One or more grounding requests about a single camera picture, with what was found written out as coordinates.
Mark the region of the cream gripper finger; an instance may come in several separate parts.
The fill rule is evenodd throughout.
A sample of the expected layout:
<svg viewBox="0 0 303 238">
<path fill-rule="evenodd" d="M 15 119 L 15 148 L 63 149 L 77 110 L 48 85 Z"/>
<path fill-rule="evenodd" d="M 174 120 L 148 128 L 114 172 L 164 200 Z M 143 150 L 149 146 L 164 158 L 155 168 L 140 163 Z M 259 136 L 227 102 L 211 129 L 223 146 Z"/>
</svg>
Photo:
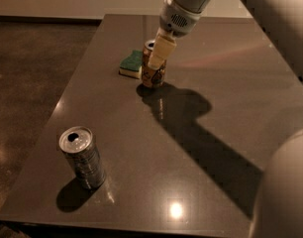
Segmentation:
<svg viewBox="0 0 303 238">
<path fill-rule="evenodd" d="M 159 28 L 154 40 L 148 67 L 158 70 L 176 48 L 176 40 L 171 32 Z"/>
</svg>

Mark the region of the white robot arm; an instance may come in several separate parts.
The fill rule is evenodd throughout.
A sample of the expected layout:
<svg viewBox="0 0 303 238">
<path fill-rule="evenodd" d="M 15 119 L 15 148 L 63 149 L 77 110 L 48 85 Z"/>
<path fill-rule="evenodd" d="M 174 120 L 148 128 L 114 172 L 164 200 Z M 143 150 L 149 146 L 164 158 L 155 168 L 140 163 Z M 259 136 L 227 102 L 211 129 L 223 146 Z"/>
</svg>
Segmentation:
<svg viewBox="0 0 303 238">
<path fill-rule="evenodd" d="M 164 0 L 149 67 L 170 56 L 211 0 Z M 303 0 L 240 0 L 303 85 Z M 269 160 L 256 194 L 249 238 L 303 238 L 303 129 Z"/>
</svg>

